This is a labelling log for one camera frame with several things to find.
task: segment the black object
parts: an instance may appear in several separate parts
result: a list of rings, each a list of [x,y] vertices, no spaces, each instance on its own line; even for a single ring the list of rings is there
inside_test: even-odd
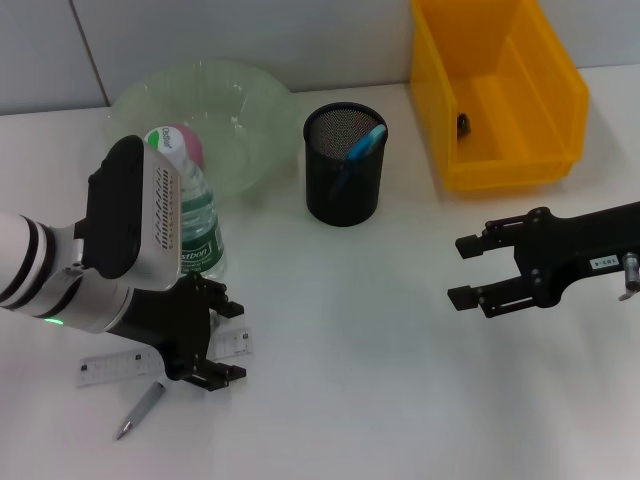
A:
[[[56,239],[53,235],[53,232],[46,225],[40,224],[44,231],[44,236],[47,241],[47,246],[44,253],[44,260],[42,261],[42,266],[40,270],[36,274],[36,278],[33,280],[31,286],[27,289],[27,291],[14,303],[10,305],[5,305],[2,308],[7,310],[17,310],[18,308],[24,307],[27,303],[33,300],[38,292],[42,289],[42,285],[49,278],[49,274],[53,269],[53,262],[56,256]]]
[[[529,307],[548,308],[581,278],[623,270],[622,257],[640,252],[640,202],[574,218],[541,207],[527,215],[486,223],[482,236],[456,240],[462,258],[514,247],[520,277],[448,291],[457,310],[476,308],[495,317]]]
[[[464,137],[471,133],[471,121],[466,113],[459,113],[456,117],[456,127],[458,138]]]
[[[24,260],[22,261],[22,265],[20,265],[20,269],[18,273],[11,281],[9,286],[0,293],[0,302],[4,302],[7,299],[11,298],[11,296],[18,291],[20,285],[24,283],[24,279],[27,278],[29,271],[31,271],[31,267],[33,266],[33,262],[36,258],[36,253],[38,251],[38,229],[36,224],[33,223],[32,220],[27,217],[22,217],[27,221],[27,225],[29,226],[29,245],[27,246],[27,253],[24,256]]]
[[[66,292],[64,292],[64,295],[62,295],[62,298],[60,298],[58,303],[56,303],[47,312],[44,312],[41,315],[34,315],[34,317],[35,318],[54,318],[62,310],[67,308],[67,306],[71,303],[71,300],[73,300],[73,297],[75,297],[81,284],[82,284],[82,277],[78,277],[76,281],[73,282],[73,285],[71,285],[69,289]]]
[[[388,131],[357,161],[345,157],[380,124],[387,125],[377,112],[357,103],[325,105],[305,122],[307,207],[318,220],[349,227],[376,211]]]
[[[119,140],[89,177],[87,216],[74,237],[84,238],[82,264],[115,279],[129,271],[140,251],[144,144]]]
[[[155,347],[171,380],[184,380],[209,391],[244,378],[244,368],[207,360],[210,310],[226,318],[244,313],[230,302],[221,283],[200,275],[182,277],[168,291],[134,290],[131,304],[109,333]]]

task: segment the plastic water bottle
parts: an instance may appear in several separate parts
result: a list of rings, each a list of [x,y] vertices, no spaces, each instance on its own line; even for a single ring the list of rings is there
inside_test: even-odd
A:
[[[182,187],[183,274],[219,279],[227,268],[213,193],[202,171],[191,161],[182,133],[174,127],[151,130],[145,141],[157,148],[180,173]]]

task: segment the pen tip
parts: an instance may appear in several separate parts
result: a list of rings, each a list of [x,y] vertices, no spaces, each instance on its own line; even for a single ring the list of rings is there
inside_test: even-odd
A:
[[[118,430],[118,433],[116,433],[116,440],[120,440],[122,437],[124,437],[129,430],[131,430],[131,422],[127,422],[126,425]]]

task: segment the silver pen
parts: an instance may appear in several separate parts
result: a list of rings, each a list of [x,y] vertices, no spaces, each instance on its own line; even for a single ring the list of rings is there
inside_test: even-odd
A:
[[[169,382],[169,379],[162,375],[158,380],[153,382],[153,385],[147,390],[147,392],[142,396],[140,401],[133,407],[133,410],[126,416],[122,425],[116,432],[116,440],[120,440],[127,433],[131,431],[132,428],[137,427],[138,424],[142,421],[142,419],[151,411],[151,409],[158,403],[160,397],[167,390],[166,384]]]

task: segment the white wall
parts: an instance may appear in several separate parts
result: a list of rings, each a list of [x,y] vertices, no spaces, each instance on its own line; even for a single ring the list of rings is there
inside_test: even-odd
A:
[[[539,0],[581,67],[640,63],[640,1]],[[289,88],[405,81],[409,0],[75,0],[109,98],[216,56]],[[103,105],[68,0],[0,0],[0,114]]]
[[[640,1],[538,0],[579,67],[640,63]]]
[[[110,100],[163,66],[245,60],[294,90],[401,82],[408,0],[76,0]]]
[[[104,106],[67,0],[0,0],[0,114]]]

